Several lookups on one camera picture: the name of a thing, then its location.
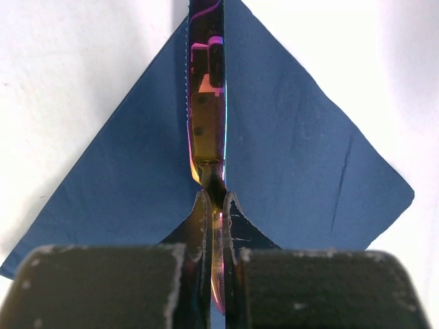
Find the iridescent metal knife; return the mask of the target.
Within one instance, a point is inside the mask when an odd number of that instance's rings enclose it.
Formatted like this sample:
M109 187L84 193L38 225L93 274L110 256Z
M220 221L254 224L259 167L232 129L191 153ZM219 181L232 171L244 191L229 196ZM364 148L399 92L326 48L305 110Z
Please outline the iridescent metal knife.
M226 196L227 100L223 1L189 3L187 105L192 176L209 194L213 209L213 302L220 313L225 313L222 234Z

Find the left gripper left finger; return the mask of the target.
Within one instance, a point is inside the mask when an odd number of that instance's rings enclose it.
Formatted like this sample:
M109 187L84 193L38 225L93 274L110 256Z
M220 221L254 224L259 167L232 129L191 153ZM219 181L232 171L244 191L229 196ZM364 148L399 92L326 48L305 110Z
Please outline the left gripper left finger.
M2 328L209 328L211 200L158 245L45 245L19 266Z

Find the dark blue paper napkin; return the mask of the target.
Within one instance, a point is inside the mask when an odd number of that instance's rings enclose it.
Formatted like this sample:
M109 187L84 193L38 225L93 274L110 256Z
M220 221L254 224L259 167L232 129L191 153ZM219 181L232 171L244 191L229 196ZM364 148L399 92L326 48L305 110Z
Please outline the dark blue paper napkin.
M412 203L411 186L240 1L227 1L226 179L285 249L366 249ZM179 25L1 266L36 247L155 244L191 210Z

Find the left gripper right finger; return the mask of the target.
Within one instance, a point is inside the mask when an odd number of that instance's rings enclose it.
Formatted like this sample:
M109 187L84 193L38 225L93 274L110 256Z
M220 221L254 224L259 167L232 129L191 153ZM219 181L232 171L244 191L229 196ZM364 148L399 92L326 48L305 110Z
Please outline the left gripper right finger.
M280 249L224 200L227 328L428 328L407 270L378 251Z

